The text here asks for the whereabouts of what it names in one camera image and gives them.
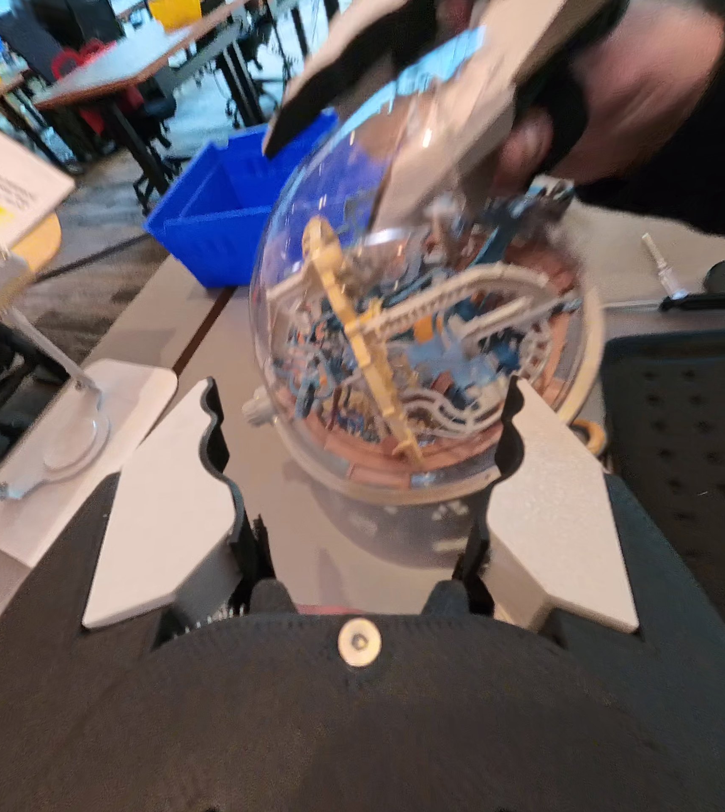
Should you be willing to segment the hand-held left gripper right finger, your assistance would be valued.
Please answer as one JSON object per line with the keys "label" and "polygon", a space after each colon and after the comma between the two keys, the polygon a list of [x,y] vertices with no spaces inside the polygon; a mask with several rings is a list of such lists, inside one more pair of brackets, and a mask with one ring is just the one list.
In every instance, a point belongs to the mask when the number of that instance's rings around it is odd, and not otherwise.
{"label": "hand-held left gripper right finger", "polygon": [[635,633],[640,620],[601,463],[526,380],[511,379],[501,424],[471,606],[532,632],[560,610]]}

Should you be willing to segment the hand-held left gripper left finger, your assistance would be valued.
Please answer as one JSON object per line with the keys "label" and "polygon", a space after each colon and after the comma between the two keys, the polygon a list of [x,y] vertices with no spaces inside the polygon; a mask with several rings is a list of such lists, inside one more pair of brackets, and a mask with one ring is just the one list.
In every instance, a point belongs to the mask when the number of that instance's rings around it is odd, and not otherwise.
{"label": "hand-held left gripper left finger", "polygon": [[119,474],[84,611],[99,631],[154,611],[183,628],[245,614],[264,578],[229,452],[215,379],[197,382]]}

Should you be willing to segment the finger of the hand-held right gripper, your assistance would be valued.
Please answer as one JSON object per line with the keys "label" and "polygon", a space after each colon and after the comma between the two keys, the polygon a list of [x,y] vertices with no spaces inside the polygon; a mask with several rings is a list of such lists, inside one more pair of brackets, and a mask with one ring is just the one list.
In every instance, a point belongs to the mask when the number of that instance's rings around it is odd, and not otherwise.
{"label": "finger of the hand-held right gripper", "polygon": [[327,38],[287,86],[263,153],[276,157],[328,107],[353,114],[438,44],[444,2],[352,2],[329,23]]}
{"label": "finger of the hand-held right gripper", "polygon": [[376,229],[423,209],[510,135],[522,83],[591,19],[591,2],[490,2],[479,49],[445,82],[394,97],[376,116]]}

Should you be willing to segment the yellow-handled scissors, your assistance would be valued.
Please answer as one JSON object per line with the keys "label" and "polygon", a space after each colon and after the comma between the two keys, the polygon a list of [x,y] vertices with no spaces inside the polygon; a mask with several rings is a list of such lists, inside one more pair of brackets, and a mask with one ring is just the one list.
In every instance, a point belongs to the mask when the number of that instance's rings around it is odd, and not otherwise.
{"label": "yellow-handled scissors", "polygon": [[571,431],[597,460],[603,458],[608,447],[608,436],[600,423],[577,418],[571,423]]}

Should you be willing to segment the clear maze ball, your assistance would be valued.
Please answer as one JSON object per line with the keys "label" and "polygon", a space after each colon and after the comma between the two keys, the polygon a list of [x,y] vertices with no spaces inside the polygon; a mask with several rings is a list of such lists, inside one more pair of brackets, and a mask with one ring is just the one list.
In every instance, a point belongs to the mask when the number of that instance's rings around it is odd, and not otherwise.
{"label": "clear maze ball", "polygon": [[566,231],[570,186],[495,198],[474,168],[418,218],[376,229],[376,116],[447,80],[387,85],[304,157],[250,284],[263,382],[246,421],[272,424],[324,486],[382,505],[495,481],[511,379],[568,424],[601,364],[601,302]]}

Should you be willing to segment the person's right forearm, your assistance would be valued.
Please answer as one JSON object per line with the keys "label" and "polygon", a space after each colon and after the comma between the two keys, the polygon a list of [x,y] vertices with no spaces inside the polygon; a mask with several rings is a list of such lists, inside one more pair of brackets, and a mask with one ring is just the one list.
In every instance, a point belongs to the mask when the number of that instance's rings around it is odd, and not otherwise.
{"label": "person's right forearm", "polygon": [[[725,22],[725,2],[711,8]],[[725,45],[700,102],[668,143],[626,177],[581,185],[578,195],[592,206],[725,237]]]}

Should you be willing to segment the person's right hand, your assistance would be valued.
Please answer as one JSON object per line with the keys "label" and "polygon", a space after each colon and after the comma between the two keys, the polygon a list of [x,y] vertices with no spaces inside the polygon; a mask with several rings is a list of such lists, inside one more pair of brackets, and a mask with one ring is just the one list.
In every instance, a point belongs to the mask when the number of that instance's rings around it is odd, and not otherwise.
{"label": "person's right hand", "polygon": [[654,157],[700,102],[725,47],[725,16],[689,2],[632,2],[571,63],[588,122],[549,175],[576,186],[621,179]]}

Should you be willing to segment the black perforated pad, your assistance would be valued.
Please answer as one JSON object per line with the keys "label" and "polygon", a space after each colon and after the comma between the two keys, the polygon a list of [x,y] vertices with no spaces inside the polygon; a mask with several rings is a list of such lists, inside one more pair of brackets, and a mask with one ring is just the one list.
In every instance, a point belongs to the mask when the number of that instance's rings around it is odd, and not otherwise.
{"label": "black perforated pad", "polygon": [[725,330],[610,340],[601,387],[615,471],[725,621]]}

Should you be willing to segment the yellow bin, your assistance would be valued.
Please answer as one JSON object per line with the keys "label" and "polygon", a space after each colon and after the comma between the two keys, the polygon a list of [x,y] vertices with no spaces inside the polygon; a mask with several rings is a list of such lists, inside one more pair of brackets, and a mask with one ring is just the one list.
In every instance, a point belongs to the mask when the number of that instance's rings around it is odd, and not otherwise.
{"label": "yellow bin", "polygon": [[197,0],[148,1],[147,7],[165,33],[195,25],[203,17],[202,2]]}

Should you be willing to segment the blue storage bin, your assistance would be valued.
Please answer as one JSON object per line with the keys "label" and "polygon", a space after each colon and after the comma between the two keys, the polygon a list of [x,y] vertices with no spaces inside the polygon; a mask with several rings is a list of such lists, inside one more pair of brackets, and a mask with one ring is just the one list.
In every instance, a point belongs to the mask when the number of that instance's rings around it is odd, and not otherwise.
{"label": "blue storage bin", "polygon": [[337,125],[333,110],[273,159],[266,125],[207,143],[147,216],[144,229],[207,289],[250,283],[266,221],[289,177]]}

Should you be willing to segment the wooden office desk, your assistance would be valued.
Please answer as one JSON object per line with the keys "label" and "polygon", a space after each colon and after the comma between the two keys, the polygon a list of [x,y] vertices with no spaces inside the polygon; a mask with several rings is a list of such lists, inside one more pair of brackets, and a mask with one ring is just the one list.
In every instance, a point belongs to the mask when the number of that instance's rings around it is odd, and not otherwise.
{"label": "wooden office desk", "polygon": [[129,151],[154,190],[164,196],[171,185],[165,168],[119,109],[117,96],[152,79],[168,66],[172,56],[215,32],[203,53],[195,55],[193,66],[180,70],[174,80],[184,81],[200,65],[214,61],[228,86],[237,91],[242,122],[248,127],[265,123],[255,84],[237,45],[243,34],[239,20],[246,17],[247,5],[248,2],[220,3],[193,24],[170,33],[160,23],[150,22],[132,37],[114,43],[91,62],[58,79],[33,98],[33,105],[42,112],[97,107],[109,131]]}

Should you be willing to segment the red office chair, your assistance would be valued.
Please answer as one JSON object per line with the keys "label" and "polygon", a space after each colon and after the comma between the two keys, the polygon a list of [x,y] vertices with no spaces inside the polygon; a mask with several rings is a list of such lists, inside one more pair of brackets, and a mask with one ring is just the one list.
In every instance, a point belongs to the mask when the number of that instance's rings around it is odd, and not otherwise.
{"label": "red office chair", "polygon": [[73,109],[96,134],[118,145],[170,143],[164,124],[175,114],[172,97],[152,96],[143,87],[168,69],[180,49],[160,27],[148,27],[112,43],[66,49],[53,62],[54,83],[35,100],[40,112]]}

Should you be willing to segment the clear-handled screwdriver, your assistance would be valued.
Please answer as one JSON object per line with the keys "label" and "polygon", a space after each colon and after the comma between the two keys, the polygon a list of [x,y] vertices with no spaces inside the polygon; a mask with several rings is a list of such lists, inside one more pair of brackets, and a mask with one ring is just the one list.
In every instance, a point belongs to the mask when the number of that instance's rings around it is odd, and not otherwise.
{"label": "clear-handled screwdriver", "polygon": [[656,243],[652,239],[651,235],[648,232],[645,232],[641,237],[641,241],[652,259],[656,271],[656,277],[662,285],[662,289],[664,290],[666,296],[669,299],[686,298],[689,295],[689,291],[682,287],[682,284],[678,280],[678,276],[675,274],[672,266],[667,262],[660,249],[658,249],[656,246]]}

